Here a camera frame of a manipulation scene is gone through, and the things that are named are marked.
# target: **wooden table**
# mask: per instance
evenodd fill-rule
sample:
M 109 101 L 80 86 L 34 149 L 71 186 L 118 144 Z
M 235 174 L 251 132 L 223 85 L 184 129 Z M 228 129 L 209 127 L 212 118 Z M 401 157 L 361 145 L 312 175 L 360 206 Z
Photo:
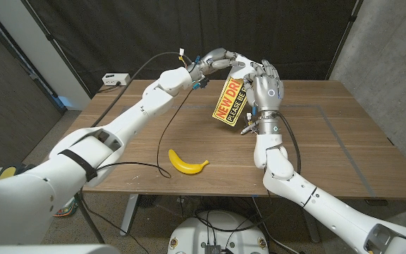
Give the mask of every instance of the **wooden table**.
M 116 118 L 134 105 L 151 80 L 134 81 L 100 123 Z M 118 166 L 94 192 L 126 192 L 163 195 L 267 195 L 264 172 L 253 162 L 255 135 L 240 135 L 245 122 L 230 127 L 211 117 L 223 80 L 212 80 L 206 89 L 192 92 L 168 127 L 159 150 L 159 163 L 172 175 L 166 179 L 157 169 L 138 165 Z M 66 134 L 90 126 L 119 93 L 97 94 Z M 121 161 L 156 163 L 162 131 L 184 100 L 152 119 L 129 144 Z M 291 125 L 302 156 L 302 175 L 339 198 L 406 199 L 406 159 L 353 96 L 337 81 L 285 81 L 281 112 Z M 283 142 L 296 167 L 295 150 L 281 123 Z M 174 169 L 168 150 L 183 161 L 210 164 L 197 175 Z

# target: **toy banana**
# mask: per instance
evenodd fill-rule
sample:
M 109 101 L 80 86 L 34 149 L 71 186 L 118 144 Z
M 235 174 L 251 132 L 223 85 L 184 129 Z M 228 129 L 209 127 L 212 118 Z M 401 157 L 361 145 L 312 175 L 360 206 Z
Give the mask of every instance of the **toy banana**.
M 170 149 L 168 151 L 168 158 L 170 159 L 170 162 L 172 163 L 172 165 L 178 171 L 181 171 L 184 174 L 196 174 L 196 173 L 200 172 L 205 165 L 209 164 L 209 162 L 207 160 L 201 164 L 185 163 L 183 160 L 180 159 L 180 157 L 178 157 L 176 152 L 173 151 L 172 149 Z

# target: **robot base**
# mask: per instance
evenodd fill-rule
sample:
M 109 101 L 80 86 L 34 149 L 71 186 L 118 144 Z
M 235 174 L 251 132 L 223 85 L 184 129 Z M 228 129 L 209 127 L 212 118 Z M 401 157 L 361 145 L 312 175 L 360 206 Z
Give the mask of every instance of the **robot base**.
M 202 219 L 207 219 L 212 226 L 220 229 L 236 229 L 251 226 L 253 223 L 244 217 L 228 211 L 211 210 L 208 212 L 200 212 L 198 216 Z M 265 237 L 258 227 L 253 227 L 248 230 L 234 232 L 221 232 L 215 230 L 216 250 L 211 253 L 220 253 L 217 246 L 221 250 L 226 247 L 232 253 L 254 253 L 267 254 L 269 253 Z M 211 228 L 209 233 L 207 227 L 197 218 L 186 219 L 178 226 L 170 237 L 168 243 L 168 254 L 189 254 L 205 252 L 205 246 L 208 244 L 214 245 L 214 234 Z

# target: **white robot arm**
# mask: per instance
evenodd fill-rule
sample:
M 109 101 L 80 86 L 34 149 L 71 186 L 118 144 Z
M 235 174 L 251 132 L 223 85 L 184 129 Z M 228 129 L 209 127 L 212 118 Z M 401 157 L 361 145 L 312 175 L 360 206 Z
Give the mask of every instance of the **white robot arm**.
M 99 171 L 97 168 L 117 162 L 126 145 L 148 121 L 171 108 L 180 90 L 203 82 L 205 75 L 217 69 L 244 66 L 235 60 L 236 56 L 216 49 L 188 70 L 181 67 L 163 72 L 136 105 L 111 123 L 71 133 L 54 147 L 48 161 L 0 180 L 0 244 L 22 243 L 26 235 L 51 218 L 85 184 L 100 184 L 115 166 Z
M 165 71 L 144 91 L 136 105 L 111 123 L 71 133 L 51 151 L 47 162 L 0 180 L 0 245 L 20 243 L 85 184 L 101 183 L 114 167 L 95 169 L 117 162 L 126 145 L 147 122 L 171 108 L 180 90 L 195 83 L 205 86 L 205 75 L 229 66 L 244 67 L 239 73 L 245 74 L 247 100 L 258 109 L 254 163 L 266 169 L 264 186 L 302 206 L 358 253 L 367 253 L 366 244 L 387 254 L 406 250 L 405 227 L 355 211 L 294 172 L 278 133 L 276 112 L 284 97 L 284 87 L 277 71 L 267 61 L 261 66 L 225 49 L 209 52 L 187 69 Z
M 253 63 L 256 73 L 246 75 L 245 80 L 254 90 L 249 103 L 258 108 L 254 163 L 259 169 L 266 169 L 264 186 L 303 207 L 357 253 L 406 250 L 406 227 L 362 214 L 294 171 L 278 134 L 277 112 L 284 97 L 283 83 L 268 61 L 262 63 L 263 66 Z

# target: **yellow tag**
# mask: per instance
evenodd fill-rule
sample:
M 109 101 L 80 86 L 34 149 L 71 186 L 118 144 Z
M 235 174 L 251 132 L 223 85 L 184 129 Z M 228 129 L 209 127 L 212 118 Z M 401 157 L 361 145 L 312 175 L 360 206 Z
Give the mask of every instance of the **yellow tag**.
M 234 126 L 247 101 L 245 95 L 244 80 L 230 77 L 223 86 L 212 117 Z

